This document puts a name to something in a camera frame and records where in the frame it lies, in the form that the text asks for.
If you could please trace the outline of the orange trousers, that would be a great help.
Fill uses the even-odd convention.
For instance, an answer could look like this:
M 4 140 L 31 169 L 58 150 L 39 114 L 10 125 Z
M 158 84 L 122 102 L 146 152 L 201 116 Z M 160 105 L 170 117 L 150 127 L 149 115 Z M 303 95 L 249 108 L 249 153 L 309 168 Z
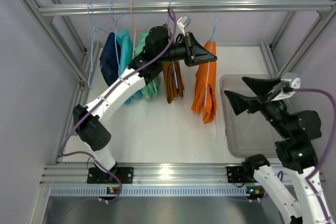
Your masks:
M 194 99 L 191 110 L 196 114 L 203 113 L 204 124 L 213 122 L 216 116 L 216 74 L 217 61 L 199 65 L 195 74 Z

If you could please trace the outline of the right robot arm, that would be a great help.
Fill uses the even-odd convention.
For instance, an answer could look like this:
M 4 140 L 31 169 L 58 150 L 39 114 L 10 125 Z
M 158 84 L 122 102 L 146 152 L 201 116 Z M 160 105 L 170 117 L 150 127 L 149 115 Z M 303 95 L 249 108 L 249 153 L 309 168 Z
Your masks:
M 245 158 L 242 163 L 245 175 L 265 189 L 283 223 L 335 223 L 320 181 L 320 169 L 327 154 L 318 158 L 311 143 L 322 136 L 321 119 L 313 110 L 291 114 L 284 103 L 297 92 L 322 93 L 333 105 L 335 98 L 324 90 L 301 88 L 300 78 L 293 73 L 274 79 L 243 77 L 242 80 L 255 96 L 229 90 L 224 93 L 236 115 L 259 112 L 279 133 L 282 140 L 275 143 L 276 154 L 295 194 L 282 183 L 263 154 Z

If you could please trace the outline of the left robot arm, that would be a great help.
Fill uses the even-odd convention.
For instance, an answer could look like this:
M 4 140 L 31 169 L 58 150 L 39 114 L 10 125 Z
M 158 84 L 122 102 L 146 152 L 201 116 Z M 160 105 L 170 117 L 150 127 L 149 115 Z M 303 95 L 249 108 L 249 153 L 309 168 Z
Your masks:
M 76 133 L 91 151 L 95 167 L 107 180 L 116 177 L 118 163 L 112 156 L 109 143 L 111 133 L 105 124 L 109 118 L 134 95 L 144 88 L 163 70 L 163 63 L 183 60 L 188 67 L 214 62 L 217 57 L 203 47 L 191 32 L 174 42 L 167 27 L 153 27 L 145 38 L 141 53 L 110 87 L 85 106 L 73 110 Z

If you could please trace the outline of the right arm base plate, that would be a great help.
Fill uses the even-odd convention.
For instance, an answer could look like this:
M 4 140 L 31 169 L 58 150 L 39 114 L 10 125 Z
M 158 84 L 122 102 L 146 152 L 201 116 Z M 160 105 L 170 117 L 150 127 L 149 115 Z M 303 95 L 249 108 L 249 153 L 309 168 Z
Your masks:
M 242 166 L 227 166 L 227 179 L 231 184 L 254 183 L 256 180 L 244 172 Z

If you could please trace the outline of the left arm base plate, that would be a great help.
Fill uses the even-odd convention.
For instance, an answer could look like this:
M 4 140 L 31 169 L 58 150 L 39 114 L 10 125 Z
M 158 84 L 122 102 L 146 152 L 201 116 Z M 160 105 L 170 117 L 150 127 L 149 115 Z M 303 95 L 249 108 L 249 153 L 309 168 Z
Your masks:
M 115 176 L 122 184 L 132 184 L 133 183 L 133 167 L 118 167 Z M 88 184 L 117 184 L 116 179 L 108 173 L 103 172 L 99 168 L 92 167 L 89 168 Z

